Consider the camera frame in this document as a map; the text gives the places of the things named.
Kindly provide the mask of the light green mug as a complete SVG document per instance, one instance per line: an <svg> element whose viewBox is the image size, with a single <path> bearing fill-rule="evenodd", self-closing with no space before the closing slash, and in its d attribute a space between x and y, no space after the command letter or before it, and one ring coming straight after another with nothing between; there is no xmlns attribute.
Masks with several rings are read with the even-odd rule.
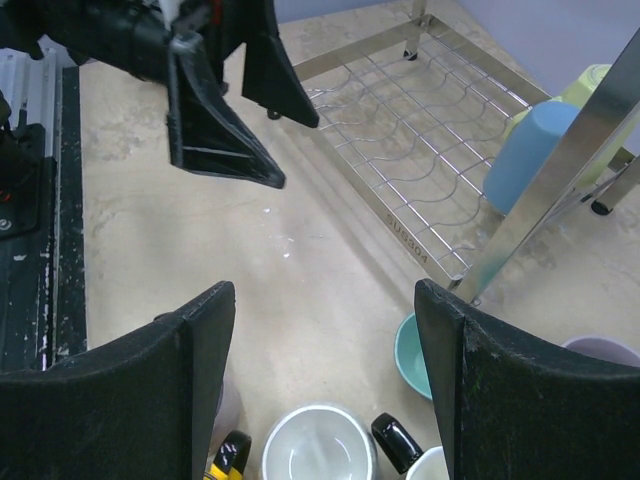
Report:
<svg viewBox="0 0 640 480"><path fill-rule="evenodd" d="M600 85L611 67L611 64L592 64L560 95L545 100L545 103L564 103L580 112L586 111L584 138L595 134L597 144L591 152L588 165L581 170L574 182L576 189L585 189L598 181L639 123L638 112L628 112L627 119L624 120L621 114L615 114L604 107L604 99L592 103L591 98L602 93Z"/></svg>

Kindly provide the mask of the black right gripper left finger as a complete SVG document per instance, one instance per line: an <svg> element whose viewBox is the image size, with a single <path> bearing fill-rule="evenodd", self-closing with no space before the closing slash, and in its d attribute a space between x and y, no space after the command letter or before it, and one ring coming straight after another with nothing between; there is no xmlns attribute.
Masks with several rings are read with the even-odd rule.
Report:
<svg viewBox="0 0 640 480"><path fill-rule="evenodd" d="M200 479L235 318L222 281L45 371L1 377L5 479Z"/></svg>

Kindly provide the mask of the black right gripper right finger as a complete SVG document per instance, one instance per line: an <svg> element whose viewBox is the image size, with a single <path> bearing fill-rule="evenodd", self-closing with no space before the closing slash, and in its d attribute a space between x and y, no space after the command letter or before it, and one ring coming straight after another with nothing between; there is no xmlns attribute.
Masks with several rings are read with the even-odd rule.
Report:
<svg viewBox="0 0 640 480"><path fill-rule="evenodd" d="M578 354L465 303L414 293L453 479L635 479L639 371Z"/></svg>

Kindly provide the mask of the blue cup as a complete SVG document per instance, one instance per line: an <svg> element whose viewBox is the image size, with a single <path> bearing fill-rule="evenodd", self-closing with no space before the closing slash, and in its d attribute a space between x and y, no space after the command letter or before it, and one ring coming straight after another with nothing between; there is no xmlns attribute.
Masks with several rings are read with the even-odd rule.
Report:
<svg viewBox="0 0 640 480"><path fill-rule="evenodd" d="M579 111L569 103L545 101L511 130L483 182L484 196L496 211L511 211Z"/></svg>

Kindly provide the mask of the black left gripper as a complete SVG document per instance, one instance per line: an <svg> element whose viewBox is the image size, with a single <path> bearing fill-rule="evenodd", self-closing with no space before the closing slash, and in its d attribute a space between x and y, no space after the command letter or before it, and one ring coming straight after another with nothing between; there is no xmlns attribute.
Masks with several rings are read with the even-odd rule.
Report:
<svg viewBox="0 0 640 480"><path fill-rule="evenodd" d="M246 43L242 96L301 125L319 115L279 36L273 1L3 1L1 46L44 57L47 37L81 65L97 60L138 78L167 79L170 163L189 173L282 189L286 176L225 102L209 64ZM194 31L202 39L173 39Z"/></svg>

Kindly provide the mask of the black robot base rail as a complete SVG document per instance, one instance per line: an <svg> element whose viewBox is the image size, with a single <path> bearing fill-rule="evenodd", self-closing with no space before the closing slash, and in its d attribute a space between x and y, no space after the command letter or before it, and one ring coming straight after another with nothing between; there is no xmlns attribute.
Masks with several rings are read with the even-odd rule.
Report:
<svg viewBox="0 0 640 480"><path fill-rule="evenodd" d="M46 370L87 348L80 82L62 67L57 147L40 124L11 127L38 164L1 195L1 370Z"/></svg>

